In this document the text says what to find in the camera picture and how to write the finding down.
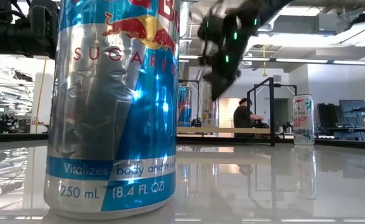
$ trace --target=doorway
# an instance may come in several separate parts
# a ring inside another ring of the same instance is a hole
[[[286,122],[291,122],[289,118],[289,99],[275,99],[275,131]]]

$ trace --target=glossy table surface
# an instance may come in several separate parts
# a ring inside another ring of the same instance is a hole
[[[0,143],[0,223],[365,223],[364,149],[177,146],[171,201],[106,222],[51,212],[46,153],[45,141]]]

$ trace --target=energy drink can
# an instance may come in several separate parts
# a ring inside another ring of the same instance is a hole
[[[313,115],[312,95],[297,95],[293,97],[294,112],[294,144],[314,145],[315,122]]]
[[[192,120],[192,89],[180,87],[178,89],[178,127],[190,127]]]
[[[202,88],[201,119],[203,127],[218,127],[218,100],[213,101],[211,97],[211,85],[203,82]]]
[[[44,199],[85,220],[175,190],[179,2],[62,1]]]

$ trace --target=dark shirt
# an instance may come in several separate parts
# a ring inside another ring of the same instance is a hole
[[[247,111],[247,106],[238,106],[236,110],[233,113],[233,125],[235,128],[250,128],[252,126],[250,115],[252,115],[252,112],[250,113]],[[236,133],[234,135],[236,138],[246,138],[248,137],[247,134],[243,133]]]

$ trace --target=white can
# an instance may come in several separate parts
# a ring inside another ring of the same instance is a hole
[[[201,126],[202,127],[218,127],[218,100],[213,101],[211,97],[211,84],[209,82],[202,83],[202,101],[201,101]]]
[[[313,98],[310,94],[293,97],[294,144],[314,145],[315,121],[313,115]]]

